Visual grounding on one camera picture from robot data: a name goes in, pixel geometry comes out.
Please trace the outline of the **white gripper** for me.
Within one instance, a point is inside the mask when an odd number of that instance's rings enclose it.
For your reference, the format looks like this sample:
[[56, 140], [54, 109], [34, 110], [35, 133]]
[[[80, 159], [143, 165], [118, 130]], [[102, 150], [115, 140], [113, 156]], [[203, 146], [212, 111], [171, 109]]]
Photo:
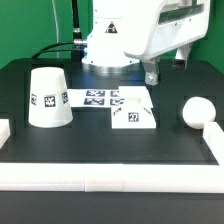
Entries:
[[185, 70], [191, 45], [206, 35], [210, 0], [126, 0], [123, 12], [123, 51], [143, 61], [145, 82], [157, 85], [159, 59], [177, 52], [173, 70]]

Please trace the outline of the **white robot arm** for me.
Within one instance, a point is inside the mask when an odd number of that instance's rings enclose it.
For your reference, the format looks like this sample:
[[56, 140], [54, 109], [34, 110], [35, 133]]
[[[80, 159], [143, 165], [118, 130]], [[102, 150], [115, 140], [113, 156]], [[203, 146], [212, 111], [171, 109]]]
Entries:
[[83, 67], [101, 74], [142, 65], [145, 82], [159, 81], [159, 57], [176, 52], [172, 68], [186, 69], [192, 43], [208, 30], [210, 0], [93, 0], [93, 29]]

